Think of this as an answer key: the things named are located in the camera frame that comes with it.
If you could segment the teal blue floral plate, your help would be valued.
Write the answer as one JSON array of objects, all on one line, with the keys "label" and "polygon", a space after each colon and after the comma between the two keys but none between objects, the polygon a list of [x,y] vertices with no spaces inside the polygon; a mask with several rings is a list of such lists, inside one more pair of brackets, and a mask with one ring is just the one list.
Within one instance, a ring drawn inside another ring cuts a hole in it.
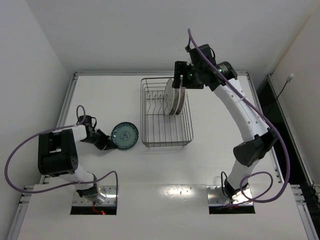
[{"label": "teal blue floral plate", "polygon": [[132,148],[139,139],[138,128],[131,122],[121,122],[111,131],[111,140],[120,150]]}]

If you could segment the white plate green rim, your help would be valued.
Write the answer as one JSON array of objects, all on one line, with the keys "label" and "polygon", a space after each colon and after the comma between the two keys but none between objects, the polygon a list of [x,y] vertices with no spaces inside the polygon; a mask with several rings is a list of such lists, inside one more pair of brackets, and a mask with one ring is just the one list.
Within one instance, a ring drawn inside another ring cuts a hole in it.
[{"label": "white plate green rim", "polygon": [[180,95],[179,95],[179,105],[175,112],[176,115],[179,115],[183,111],[186,101],[187,101],[187,90],[185,87],[181,87]]},{"label": "white plate green rim", "polygon": [[173,103],[170,111],[171,116],[175,115],[178,110],[178,107],[180,104],[180,94],[181,94],[180,88],[173,88]]}]

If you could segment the clear glass patterned plate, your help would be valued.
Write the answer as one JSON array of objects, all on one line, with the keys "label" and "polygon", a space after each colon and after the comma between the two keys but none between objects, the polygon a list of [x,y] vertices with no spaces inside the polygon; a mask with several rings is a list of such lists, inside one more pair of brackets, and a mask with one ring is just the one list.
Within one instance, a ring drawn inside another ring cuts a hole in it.
[{"label": "clear glass patterned plate", "polygon": [[163,94],[163,113],[168,116],[172,110],[174,90],[173,90],[173,80],[170,78],[165,86]]}]

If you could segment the metal wire dish rack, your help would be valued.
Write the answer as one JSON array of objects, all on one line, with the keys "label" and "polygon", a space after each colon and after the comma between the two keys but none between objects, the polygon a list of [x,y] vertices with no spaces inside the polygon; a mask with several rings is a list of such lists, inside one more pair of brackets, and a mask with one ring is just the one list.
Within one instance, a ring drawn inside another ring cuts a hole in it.
[{"label": "metal wire dish rack", "polygon": [[194,139],[189,99],[171,114],[166,89],[172,77],[146,77],[140,83],[140,139],[147,148],[185,147]]}]

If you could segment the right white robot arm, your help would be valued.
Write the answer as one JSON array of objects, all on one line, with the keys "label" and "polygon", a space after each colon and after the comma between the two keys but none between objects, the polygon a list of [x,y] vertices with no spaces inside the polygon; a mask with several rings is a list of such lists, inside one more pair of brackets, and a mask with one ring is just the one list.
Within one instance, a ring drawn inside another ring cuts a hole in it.
[{"label": "right white robot arm", "polygon": [[175,62],[173,88],[176,89],[179,85],[186,89],[209,87],[229,111],[243,140],[233,148],[235,162],[221,189],[226,198],[231,198],[240,192],[240,188],[248,185],[247,176],[251,175],[278,138],[275,131],[245,103],[247,97],[236,94],[243,93],[243,88],[229,62],[217,63],[208,44],[200,46],[208,61],[195,48],[186,46],[185,50],[189,53],[191,62]]}]

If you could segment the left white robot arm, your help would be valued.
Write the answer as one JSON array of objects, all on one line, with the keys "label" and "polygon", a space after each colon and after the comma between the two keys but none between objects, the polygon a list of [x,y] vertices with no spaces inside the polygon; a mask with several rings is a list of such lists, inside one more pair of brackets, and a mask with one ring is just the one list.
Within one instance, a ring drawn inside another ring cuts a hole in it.
[{"label": "left white robot arm", "polygon": [[101,204],[106,193],[97,177],[79,163],[77,142],[94,145],[100,151],[117,149],[109,135],[96,128],[97,119],[90,115],[78,117],[77,125],[42,133],[38,137],[38,170],[42,175],[59,177],[71,183],[78,195],[94,204]]}]

